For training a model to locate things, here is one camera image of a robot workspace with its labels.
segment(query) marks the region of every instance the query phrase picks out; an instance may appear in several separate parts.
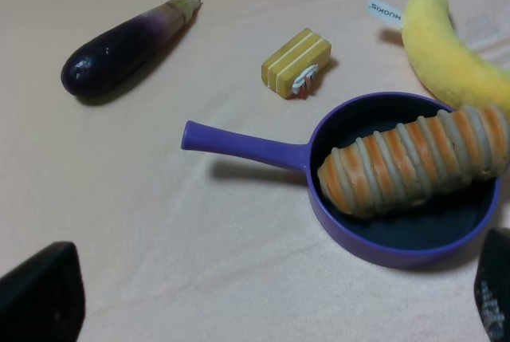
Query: toy bread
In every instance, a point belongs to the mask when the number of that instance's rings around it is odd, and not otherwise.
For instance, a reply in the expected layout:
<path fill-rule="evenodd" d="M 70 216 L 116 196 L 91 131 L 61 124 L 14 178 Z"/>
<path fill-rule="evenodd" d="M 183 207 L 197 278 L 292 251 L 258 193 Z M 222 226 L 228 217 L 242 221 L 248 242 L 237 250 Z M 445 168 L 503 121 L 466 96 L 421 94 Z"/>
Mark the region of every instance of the toy bread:
<path fill-rule="evenodd" d="M 370 218 L 502 175 L 509 160 L 503 112 L 493 105 L 464 106 L 334 147 L 317 174 L 323 194 L 340 211 Z"/>
<path fill-rule="evenodd" d="M 262 81 L 281 97 L 303 97 L 316 74 L 329 62 L 332 45 L 304 29 L 262 64 Z"/>

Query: yellow banana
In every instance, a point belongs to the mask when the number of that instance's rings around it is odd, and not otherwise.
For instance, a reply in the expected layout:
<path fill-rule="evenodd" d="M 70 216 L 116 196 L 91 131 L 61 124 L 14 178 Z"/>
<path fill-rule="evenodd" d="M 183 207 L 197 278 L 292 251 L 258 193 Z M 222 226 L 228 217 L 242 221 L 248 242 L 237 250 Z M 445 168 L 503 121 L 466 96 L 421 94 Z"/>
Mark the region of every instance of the yellow banana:
<path fill-rule="evenodd" d="M 444 103 L 497 104 L 510 117 L 510 72 L 485 61 L 453 30 L 448 0 L 409 0 L 402 40 L 420 81 Z"/>

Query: purple frying pan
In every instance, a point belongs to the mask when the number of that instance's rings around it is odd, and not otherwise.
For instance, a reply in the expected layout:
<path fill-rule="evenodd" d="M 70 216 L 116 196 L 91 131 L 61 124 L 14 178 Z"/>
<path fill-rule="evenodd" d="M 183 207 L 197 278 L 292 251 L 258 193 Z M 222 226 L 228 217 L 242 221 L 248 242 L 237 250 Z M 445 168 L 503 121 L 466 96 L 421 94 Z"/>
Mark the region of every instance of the purple frying pan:
<path fill-rule="evenodd" d="M 414 268 L 448 257 L 473 240 L 496 209 L 500 181 L 470 187 L 402 213 L 360 221 L 338 211 L 326 199 L 316 171 L 333 147 L 357 137 L 386 131 L 448 107 L 424 96 L 377 92 L 357 97 L 329 112 L 307 144 L 287 144 L 223 131 L 188 121 L 181 148 L 251 159 L 306 174 L 312 209 L 323 228 L 352 254 L 377 265 Z"/>

